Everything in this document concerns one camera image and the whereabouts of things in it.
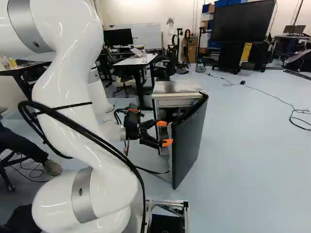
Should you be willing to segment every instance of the cabinet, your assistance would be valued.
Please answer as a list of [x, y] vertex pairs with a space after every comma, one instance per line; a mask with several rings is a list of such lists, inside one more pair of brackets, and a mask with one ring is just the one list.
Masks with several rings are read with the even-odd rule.
[[156, 82], [152, 94], [154, 118], [168, 123], [156, 126], [158, 140], [173, 143], [161, 148], [159, 155], [168, 161], [170, 172], [159, 175], [176, 189], [196, 161], [199, 153], [207, 95], [196, 82]]

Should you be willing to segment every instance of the blue bin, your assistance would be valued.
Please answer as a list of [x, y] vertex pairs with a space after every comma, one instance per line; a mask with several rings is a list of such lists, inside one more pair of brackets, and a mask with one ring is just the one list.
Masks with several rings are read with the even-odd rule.
[[222, 7], [222, 6], [228, 6], [228, 0], [215, 1], [215, 8]]
[[208, 12], [208, 7], [209, 7], [209, 4], [203, 5], [202, 13], [207, 13]]
[[208, 47], [209, 48], [221, 48], [222, 45], [219, 42], [214, 42], [214, 41], [208, 41]]
[[227, 0], [228, 1], [228, 6], [233, 5], [233, 4], [240, 4], [240, 3], [246, 3], [247, 0]]
[[213, 19], [208, 21], [207, 29], [208, 30], [209, 29], [212, 29], [212, 30], [214, 29], [214, 20]]

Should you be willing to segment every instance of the power cord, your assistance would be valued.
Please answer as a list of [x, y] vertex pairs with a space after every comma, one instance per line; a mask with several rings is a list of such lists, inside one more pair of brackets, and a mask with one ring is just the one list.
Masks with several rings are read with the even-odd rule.
[[293, 122], [293, 119], [295, 119], [295, 120], [302, 121], [302, 122], [304, 122], [305, 124], [311, 126], [311, 123], [309, 123], [309, 122], [307, 122], [307, 121], [305, 121], [305, 120], [302, 120], [302, 119], [300, 119], [300, 118], [297, 118], [297, 117], [294, 117], [294, 116], [293, 116], [294, 113], [311, 115], [310, 110], [308, 110], [308, 109], [307, 109], [307, 110], [295, 109], [295, 107], [294, 107], [292, 104], [285, 102], [284, 100], [280, 99], [279, 97], [273, 96], [273, 95], [268, 94], [268, 93], [266, 93], [266, 92], [264, 92], [264, 91], [262, 91], [262, 90], [259, 90], [259, 89], [256, 89], [256, 88], [253, 88], [253, 87], [250, 87], [250, 86], [245, 85], [245, 81], [244, 81], [244, 80], [242, 80], [239, 84], [233, 84], [232, 82], [230, 82], [229, 80], [227, 80], [227, 79], [225, 79], [225, 78], [223, 78], [223, 77], [214, 76], [214, 75], [212, 75], [212, 74], [207, 74], [207, 75], [208, 75], [208, 76], [212, 76], [212, 77], [216, 77], [216, 78], [220, 78], [220, 79], [222, 79], [222, 80], [226, 80], [227, 82], [230, 83], [230, 84], [223, 84], [223, 86], [233, 86], [233, 85], [239, 85], [239, 84], [240, 84], [240, 85], [243, 85], [243, 86], [245, 86], [245, 87], [247, 87], [247, 88], [249, 88], [249, 89], [256, 90], [256, 91], [259, 91], [259, 92], [261, 92], [261, 93], [263, 93], [263, 94], [265, 94], [265, 95], [268, 95], [268, 96], [270, 96], [270, 97], [273, 97], [273, 98], [275, 98], [275, 99], [281, 101], [282, 103], [284, 103], [284, 104], [286, 104], [286, 105], [288, 105], [288, 106], [291, 106], [293, 110], [292, 110], [292, 113], [291, 113], [291, 115], [290, 115], [290, 117], [289, 117], [289, 121], [290, 121], [294, 126], [297, 126], [297, 127], [300, 128], [300, 129], [307, 130], [307, 131], [311, 131], [311, 128], [309, 128], [309, 129], [308, 129], [308, 128], [304, 128], [304, 127], [302, 127], [302, 126], [300, 126], [300, 125], [297, 125], [296, 123]]
[[[19, 166], [20, 166], [21, 169], [31, 171], [31, 172], [29, 173], [29, 177], [30, 177], [30, 178], [39, 178], [39, 177], [41, 177], [41, 176], [44, 174], [44, 170], [38, 169], [38, 167], [40, 166], [40, 164], [38, 164], [35, 168], [25, 168], [25, 167], [22, 166], [22, 162], [21, 162], [21, 163], [19, 163]], [[40, 172], [40, 174], [37, 175], [37, 176], [32, 176], [32, 174], [33, 174], [35, 171]]]
[[[31, 172], [30, 172], [30, 174], [29, 174], [29, 176], [30, 176], [30, 178], [39, 178], [40, 176], [42, 176], [43, 175], [43, 173], [44, 173], [44, 171], [43, 170], [41, 170], [41, 169], [37, 169], [37, 167], [40, 165], [40, 164], [38, 164], [35, 168], [33, 168], [33, 169], [30, 169], [30, 168], [23, 168], [22, 167], [22, 165], [21, 165], [21, 163], [19, 164], [20, 165], [20, 167], [22, 168], [22, 169], [24, 169], [24, 170], [31, 170]], [[24, 175], [23, 173], [21, 173], [19, 170], [17, 170], [15, 167], [13, 167], [12, 165], [10, 165], [10, 167], [11, 168], [13, 168], [16, 172], [18, 172], [21, 176], [23, 176], [23, 177], [25, 177], [27, 180], [29, 180], [29, 181], [32, 181], [32, 182], [36, 182], [36, 183], [46, 183], [46, 182], [48, 182], [48, 181], [35, 181], [35, 180], [32, 180], [32, 179], [30, 179], [29, 177], [27, 177], [26, 175]], [[40, 174], [40, 175], [38, 175], [38, 176], [36, 176], [36, 177], [31, 177], [31, 173], [32, 172], [34, 172], [35, 170], [37, 170], [37, 171], [42, 171], [42, 174]]]
[[113, 105], [113, 109], [110, 110], [109, 112], [106, 112], [106, 113], [111, 113], [112, 111], [114, 111], [114, 110], [115, 110], [115, 107], [116, 107], [116, 104], [117, 104], [117, 101], [116, 101], [115, 104]]
[[212, 74], [210, 74], [210, 73], [207, 73], [207, 75], [208, 76], [211, 76], [211, 77], [215, 77], [215, 78], [219, 78], [219, 79], [222, 79], [222, 80], [225, 80], [225, 81], [227, 81], [229, 84], [223, 84], [223, 86], [234, 86], [234, 85], [244, 85], [245, 84], [245, 81], [244, 80], [242, 80], [239, 84], [235, 84], [235, 83], [232, 83], [232, 82], [230, 82], [228, 79], [225, 79], [225, 78], [223, 78], [223, 77], [219, 77], [219, 76], [215, 76], [215, 75], [212, 75]]
[[266, 93], [266, 92], [264, 92], [264, 91], [262, 91], [262, 90], [259, 90], [259, 89], [256, 89], [256, 88], [253, 88], [253, 87], [250, 87], [250, 86], [246, 86], [246, 85], [243, 85], [243, 86], [245, 86], [245, 87], [247, 87], [247, 88], [250, 88], [250, 89], [253, 89], [253, 90], [256, 90], [256, 91], [260, 91], [260, 92], [262, 92], [262, 93], [265, 94], [265, 95], [268, 95], [268, 96], [270, 96], [270, 97], [273, 97], [273, 98], [275, 98], [275, 99], [281, 101], [282, 103], [284, 103], [284, 104], [286, 104], [286, 105], [288, 105], [288, 106], [291, 106], [291, 107], [293, 108], [293, 110], [292, 110], [292, 113], [291, 113], [291, 115], [290, 115], [290, 117], [289, 117], [289, 121], [290, 121], [294, 126], [297, 126], [298, 128], [301, 128], [301, 129], [307, 130], [307, 131], [311, 131], [311, 128], [310, 128], [310, 129], [307, 129], [307, 128], [304, 128], [304, 127], [302, 127], [302, 126], [300, 126], [300, 125], [297, 125], [296, 123], [293, 122], [293, 119], [296, 119], [296, 120], [302, 121], [302, 122], [308, 124], [309, 126], [311, 126], [311, 124], [308, 123], [308, 122], [306, 122], [305, 120], [302, 120], [302, 119], [300, 119], [300, 118], [297, 118], [297, 117], [294, 117], [294, 116], [293, 116], [294, 113], [311, 115], [311, 113], [310, 113], [310, 111], [309, 111], [308, 109], [307, 109], [307, 110], [295, 109], [295, 107], [294, 107], [292, 104], [285, 102], [284, 100], [280, 99], [279, 97], [270, 95], [270, 94], [268, 94], [268, 93]]

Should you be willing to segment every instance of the whiteboard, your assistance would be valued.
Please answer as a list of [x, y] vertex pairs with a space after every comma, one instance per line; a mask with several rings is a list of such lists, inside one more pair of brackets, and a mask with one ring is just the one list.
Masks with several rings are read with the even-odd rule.
[[161, 24], [137, 23], [114, 25], [109, 30], [126, 29], [132, 31], [134, 46], [144, 45], [145, 49], [162, 49]]

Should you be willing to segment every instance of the wall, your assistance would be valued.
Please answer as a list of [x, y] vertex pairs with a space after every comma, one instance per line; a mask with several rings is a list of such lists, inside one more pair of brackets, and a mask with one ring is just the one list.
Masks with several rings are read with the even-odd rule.
[[306, 25], [304, 33], [311, 35], [311, 1], [304, 0], [296, 22], [296, 25]]
[[[204, 2], [214, 3], [213, 0], [194, 0], [197, 8], [197, 27], [201, 22], [201, 10]], [[298, 0], [277, 0], [276, 17], [271, 29], [272, 35], [281, 34], [286, 25], [291, 24]], [[303, 21], [311, 9], [311, 1], [305, 0], [306, 5], [302, 17]], [[193, 0], [97, 0], [99, 10], [106, 25], [127, 23], [160, 22], [164, 32], [166, 46], [168, 25], [167, 17], [175, 18], [174, 28], [192, 30]]]
[[298, 0], [277, 0], [276, 17], [271, 29], [271, 35], [280, 35], [286, 25], [290, 25]]
[[198, 31], [204, 0], [97, 0], [97, 3], [106, 25], [160, 22], [166, 48], [169, 29], [166, 24], [167, 18], [175, 19], [175, 33], [177, 28], [192, 31], [193, 3], [195, 3], [195, 13], [198, 5], [196, 27]]

